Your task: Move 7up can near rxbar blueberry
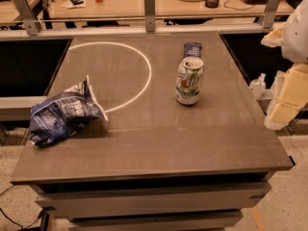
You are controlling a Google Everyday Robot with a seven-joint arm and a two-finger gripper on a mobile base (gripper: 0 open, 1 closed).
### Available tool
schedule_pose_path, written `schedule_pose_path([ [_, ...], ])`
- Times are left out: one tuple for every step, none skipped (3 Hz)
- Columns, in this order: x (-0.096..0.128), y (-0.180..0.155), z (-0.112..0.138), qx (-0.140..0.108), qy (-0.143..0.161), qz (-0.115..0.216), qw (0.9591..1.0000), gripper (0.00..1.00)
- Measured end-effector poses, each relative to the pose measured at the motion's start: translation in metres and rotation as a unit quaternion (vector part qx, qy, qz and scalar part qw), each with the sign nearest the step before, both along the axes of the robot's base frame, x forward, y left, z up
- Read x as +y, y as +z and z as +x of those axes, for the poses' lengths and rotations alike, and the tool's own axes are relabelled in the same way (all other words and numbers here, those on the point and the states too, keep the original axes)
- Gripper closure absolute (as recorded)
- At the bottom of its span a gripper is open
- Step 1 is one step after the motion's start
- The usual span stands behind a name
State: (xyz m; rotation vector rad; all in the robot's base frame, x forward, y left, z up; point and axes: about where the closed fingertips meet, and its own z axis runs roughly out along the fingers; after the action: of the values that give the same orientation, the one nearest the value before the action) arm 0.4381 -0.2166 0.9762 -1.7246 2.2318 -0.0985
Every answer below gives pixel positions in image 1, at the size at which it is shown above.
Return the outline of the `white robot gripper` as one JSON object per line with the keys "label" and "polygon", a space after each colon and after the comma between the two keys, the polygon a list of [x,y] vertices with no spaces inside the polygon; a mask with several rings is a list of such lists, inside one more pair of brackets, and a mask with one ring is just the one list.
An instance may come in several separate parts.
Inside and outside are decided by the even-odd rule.
{"label": "white robot gripper", "polygon": [[308,0],[302,0],[286,23],[266,34],[261,44],[280,47],[285,59],[293,66],[284,74],[280,90],[267,110],[264,120],[270,130],[287,126],[308,104]]}

